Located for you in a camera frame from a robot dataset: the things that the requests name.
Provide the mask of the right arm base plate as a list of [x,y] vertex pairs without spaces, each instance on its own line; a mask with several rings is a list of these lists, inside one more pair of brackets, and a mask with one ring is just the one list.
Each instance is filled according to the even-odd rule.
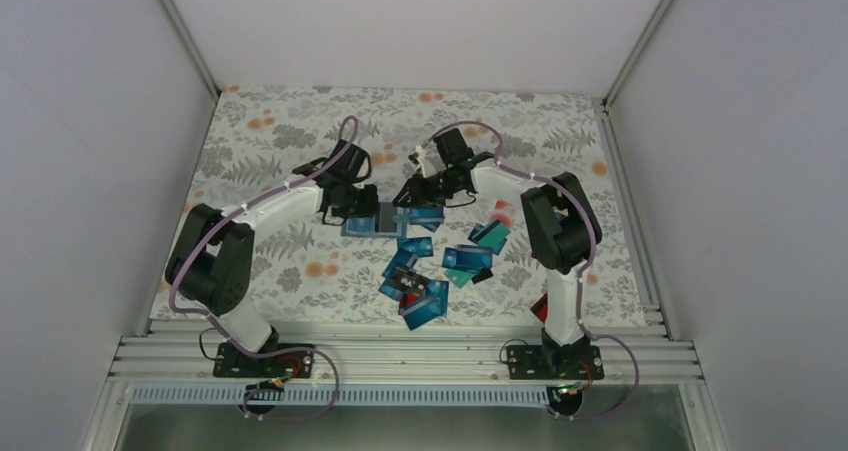
[[542,345],[509,345],[504,360],[512,380],[586,381],[605,378],[600,349],[592,345],[566,351],[551,351]]

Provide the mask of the red card black stripe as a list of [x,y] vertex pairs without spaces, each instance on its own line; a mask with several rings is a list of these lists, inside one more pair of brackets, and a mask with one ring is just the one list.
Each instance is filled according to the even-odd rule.
[[547,321],[548,316],[548,295],[542,295],[532,306],[531,312],[542,323]]

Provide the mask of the black visa card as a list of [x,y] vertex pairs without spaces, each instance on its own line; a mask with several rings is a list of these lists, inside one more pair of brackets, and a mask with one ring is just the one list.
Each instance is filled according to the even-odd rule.
[[399,227],[397,208],[391,202],[380,202],[374,224],[378,234],[395,234]]
[[412,269],[396,266],[388,277],[388,286],[404,295],[420,298],[427,292],[430,280]]

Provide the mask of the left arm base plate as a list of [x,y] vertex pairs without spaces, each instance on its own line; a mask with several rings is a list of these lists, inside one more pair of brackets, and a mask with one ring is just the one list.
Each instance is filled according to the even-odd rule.
[[274,351],[291,347],[295,347],[296,351],[258,359],[242,354],[232,344],[222,343],[218,346],[212,375],[216,378],[309,378],[315,347],[279,343]]

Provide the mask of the teal leather card holder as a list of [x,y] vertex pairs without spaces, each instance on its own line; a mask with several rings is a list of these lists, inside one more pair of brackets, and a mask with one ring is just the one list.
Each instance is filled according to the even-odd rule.
[[373,217],[348,219],[341,228],[342,237],[405,238],[409,225],[435,231],[444,222],[442,207],[398,208],[381,202]]

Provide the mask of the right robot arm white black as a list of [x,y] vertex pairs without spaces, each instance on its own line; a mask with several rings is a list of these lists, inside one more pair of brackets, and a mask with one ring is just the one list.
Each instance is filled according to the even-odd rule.
[[583,276],[592,265],[602,231],[578,177],[521,171],[492,152],[474,152],[456,129],[431,138],[444,167],[418,169],[392,203],[423,208],[446,204],[458,192],[485,194],[521,207],[532,255],[547,270],[547,318],[541,332],[541,362],[555,378],[565,378],[588,351],[591,334],[582,317]]

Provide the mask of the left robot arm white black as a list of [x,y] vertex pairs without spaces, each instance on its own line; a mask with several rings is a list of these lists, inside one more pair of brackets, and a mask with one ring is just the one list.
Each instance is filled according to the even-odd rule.
[[372,170],[370,155],[341,139],[329,157],[295,168],[289,181],[257,198],[223,209],[193,207],[164,272],[171,309],[182,310],[177,296],[195,302],[191,313],[227,338],[249,373],[270,373],[278,362],[276,331],[248,298],[256,244],[301,217],[375,216],[378,192],[367,181]]

